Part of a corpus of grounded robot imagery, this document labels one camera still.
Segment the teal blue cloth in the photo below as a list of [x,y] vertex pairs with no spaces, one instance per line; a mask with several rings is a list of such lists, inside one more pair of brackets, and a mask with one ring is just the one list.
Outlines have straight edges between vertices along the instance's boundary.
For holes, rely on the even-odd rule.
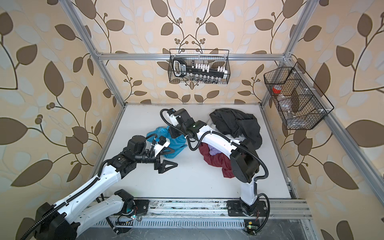
[[187,145],[186,139],[183,136],[178,136],[177,138],[173,139],[171,137],[169,128],[170,127],[158,127],[154,131],[147,133],[146,139],[148,142],[152,142],[154,138],[154,134],[156,134],[158,137],[164,136],[165,138],[169,139],[170,140],[169,147],[173,149],[175,152],[165,155],[165,158],[174,159],[188,145]]

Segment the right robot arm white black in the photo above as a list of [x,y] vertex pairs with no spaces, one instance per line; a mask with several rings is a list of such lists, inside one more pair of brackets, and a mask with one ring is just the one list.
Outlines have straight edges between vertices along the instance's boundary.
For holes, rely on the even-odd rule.
[[196,151],[200,144],[205,143],[230,159],[234,176],[242,182],[240,209],[245,216],[253,216],[261,197],[257,193],[257,182],[269,176],[269,170],[253,144],[249,140],[229,138],[205,122],[196,122],[185,109],[162,109],[160,116],[169,126],[172,137],[184,137],[191,151]]

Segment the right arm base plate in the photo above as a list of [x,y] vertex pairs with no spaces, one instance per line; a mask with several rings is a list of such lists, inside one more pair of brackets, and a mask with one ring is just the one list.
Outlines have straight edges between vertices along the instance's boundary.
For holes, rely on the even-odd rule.
[[227,201],[227,210],[230,217],[266,217],[267,205],[265,201],[256,201],[253,205],[247,205],[242,200]]

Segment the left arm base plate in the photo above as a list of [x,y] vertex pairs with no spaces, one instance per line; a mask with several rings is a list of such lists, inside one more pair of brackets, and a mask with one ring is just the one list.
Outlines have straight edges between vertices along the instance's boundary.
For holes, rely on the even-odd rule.
[[127,200],[122,209],[117,213],[118,216],[144,216],[149,210],[149,200]]

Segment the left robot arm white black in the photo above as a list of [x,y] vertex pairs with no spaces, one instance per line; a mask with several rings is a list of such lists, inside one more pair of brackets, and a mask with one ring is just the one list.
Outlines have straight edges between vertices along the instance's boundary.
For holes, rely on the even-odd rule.
[[174,149],[170,148],[169,139],[154,134],[151,138],[151,147],[147,149],[147,138],[134,136],[119,154],[103,161],[98,173],[76,191],[53,205],[45,203],[40,206],[36,222],[20,238],[74,240],[101,220],[107,220],[113,231],[118,233],[119,230],[109,220],[112,215],[125,217],[128,222],[136,220],[140,207],[135,203],[134,197],[125,190],[116,191],[94,206],[90,204],[101,197],[109,187],[121,181],[138,164],[153,164],[159,174],[178,166],[177,163],[161,160],[162,155],[174,153]]

